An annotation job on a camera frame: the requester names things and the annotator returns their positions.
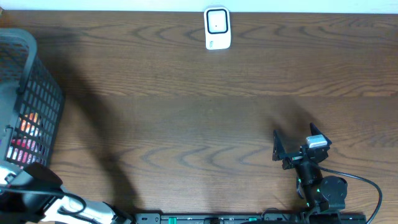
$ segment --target white wall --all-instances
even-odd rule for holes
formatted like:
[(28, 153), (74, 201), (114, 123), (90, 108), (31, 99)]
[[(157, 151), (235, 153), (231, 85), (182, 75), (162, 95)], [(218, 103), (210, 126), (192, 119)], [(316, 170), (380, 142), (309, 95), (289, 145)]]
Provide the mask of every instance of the white wall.
[(398, 0), (0, 0), (4, 9), (203, 12), (398, 13)]

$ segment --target white device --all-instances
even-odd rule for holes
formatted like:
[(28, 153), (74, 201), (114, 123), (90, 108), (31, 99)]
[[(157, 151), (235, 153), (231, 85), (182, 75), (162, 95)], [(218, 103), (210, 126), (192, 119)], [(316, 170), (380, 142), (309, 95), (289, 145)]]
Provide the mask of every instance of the white device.
[(225, 7), (211, 7), (205, 14), (206, 48), (227, 49), (231, 45), (231, 23)]

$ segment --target basket handle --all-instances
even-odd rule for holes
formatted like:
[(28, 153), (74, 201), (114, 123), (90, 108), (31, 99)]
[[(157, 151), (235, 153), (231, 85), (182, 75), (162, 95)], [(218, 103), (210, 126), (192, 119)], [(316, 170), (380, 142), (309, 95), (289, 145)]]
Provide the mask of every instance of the basket handle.
[(35, 38), (23, 29), (7, 28), (0, 29), (0, 36), (16, 37), (23, 39), (29, 47), (29, 52), (24, 66), (24, 71), (22, 72), (21, 79), (19, 80), (19, 93), (25, 92), (27, 81), (29, 79), (30, 73), (32, 72), (32, 66), (37, 54), (37, 43)]

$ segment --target plastic basket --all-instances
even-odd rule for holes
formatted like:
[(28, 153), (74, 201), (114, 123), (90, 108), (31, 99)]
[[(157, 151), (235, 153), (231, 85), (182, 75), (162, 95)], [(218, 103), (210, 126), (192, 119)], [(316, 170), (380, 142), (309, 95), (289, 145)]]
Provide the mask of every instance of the plastic basket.
[(49, 164), (65, 102), (36, 54), (30, 33), (0, 29), (0, 159), (20, 167)]

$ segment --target wooden table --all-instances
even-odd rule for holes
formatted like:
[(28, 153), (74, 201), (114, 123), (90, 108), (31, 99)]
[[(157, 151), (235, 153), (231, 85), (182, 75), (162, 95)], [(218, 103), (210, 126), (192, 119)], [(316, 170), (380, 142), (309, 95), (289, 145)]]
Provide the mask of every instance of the wooden table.
[[(4, 12), (67, 94), (50, 168), (129, 212), (288, 210), (305, 202), (271, 159), (272, 130), (298, 146), (313, 121), (333, 141), (322, 165), (379, 184), (374, 222), (397, 223), (398, 16), (231, 23), (231, 47), (209, 51), (202, 13)], [(369, 217), (376, 190), (347, 181), (346, 211)]]

